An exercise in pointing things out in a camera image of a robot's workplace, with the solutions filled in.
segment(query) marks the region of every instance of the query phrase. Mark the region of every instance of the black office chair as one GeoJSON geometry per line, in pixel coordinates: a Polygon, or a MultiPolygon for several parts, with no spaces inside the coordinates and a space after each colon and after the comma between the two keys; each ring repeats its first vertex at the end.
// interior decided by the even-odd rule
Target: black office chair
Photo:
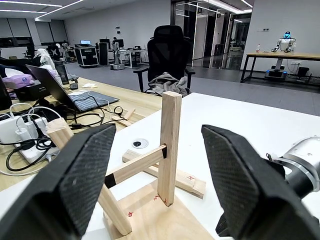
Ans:
{"type": "Polygon", "coordinates": [[[35,46],[27,46],[23,54],[25,58],[29,60],[33,59],[35,57],[35,46]]]}
{"type": "Polygon", "coordinates": [[[187,74],[187,87],[191,86],[191,77],[196,74],[192,67],[187,67],[191,52],[189,38],[184,37],[180,26],[164,25],[154,31],[154,36],[148,42],[149,67],[142,67],[133,72],[138,74],[140,91],[144,92],[142,73],[148,71],[148,81],[169,73],[180,80],[187,74]]]}
{"type": "Polygon", "coordinates": [[[53,60],[59,60],[61,57],[61,53],[59,51],[59,47],[56,45],[50,45],[46,49],[53,60]]]}

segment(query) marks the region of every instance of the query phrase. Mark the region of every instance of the gray floor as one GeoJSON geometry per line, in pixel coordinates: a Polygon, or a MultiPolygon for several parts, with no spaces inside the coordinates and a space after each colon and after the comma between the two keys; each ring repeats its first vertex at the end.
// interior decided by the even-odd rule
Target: gray floor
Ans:
{"type": "MultiPolygon", "coordinates": [[[[108,67],[81,68],[76,63],[66,64],[66,68],[70,74],[82,78],[139,91],[138,76],[130,68],[112,71],[108,67]]],[[[200,74],[196,74],[196,77],[192,78],[191,91],[320,116],[320,94],[316,92],[239,83],[235,72],[221,69],[217,69],[217,71],[226,71],[225,74],[229,76],[229,80],[202,78],[198,77],[200,74]]],[[[143,78],[146,89],[147,73],[144,73],[143,78]]]]}

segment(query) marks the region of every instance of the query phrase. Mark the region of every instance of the keyboard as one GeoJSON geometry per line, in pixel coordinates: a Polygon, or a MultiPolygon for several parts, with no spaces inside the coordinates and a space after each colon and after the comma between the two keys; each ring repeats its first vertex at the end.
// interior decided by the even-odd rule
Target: keyboard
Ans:
{"type": "Polygon", "coordinates": [[[96,109],[100,106],[104,106],[108,101],[104,101],[102,99],[98,99],[96,98],[95,100],[93,99],[93,97],[90,97],[88,99],[86,99],[88,96],[81,96],[81,95],[77,95],[77,96],[70,96],[70,98],[72,99],[73,102],[75,102],[74,104],[80,109],[80,110],[88,110],[88,109],[96,109]]]}

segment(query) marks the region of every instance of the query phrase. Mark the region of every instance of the black box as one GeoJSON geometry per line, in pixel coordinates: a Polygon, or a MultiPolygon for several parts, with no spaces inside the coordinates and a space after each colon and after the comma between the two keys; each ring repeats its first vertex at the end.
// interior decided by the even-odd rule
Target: black box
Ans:
{"type": "Polygon", "coordinates": [[[36,101],[50,95],[48,90],[39,82],[14,90],[17,98],[21,101],[36,101]]]}

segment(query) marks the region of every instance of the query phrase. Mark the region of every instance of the glass wall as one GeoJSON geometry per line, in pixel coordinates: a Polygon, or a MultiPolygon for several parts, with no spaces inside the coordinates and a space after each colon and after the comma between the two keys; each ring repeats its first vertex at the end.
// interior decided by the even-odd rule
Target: glass wall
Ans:
{"type": "Polygon", "coordinates": [[[175,2],[175,21],[190,38],[188,65],[203,68],[240,69],[251,14],[212,0],[175,2]]]}

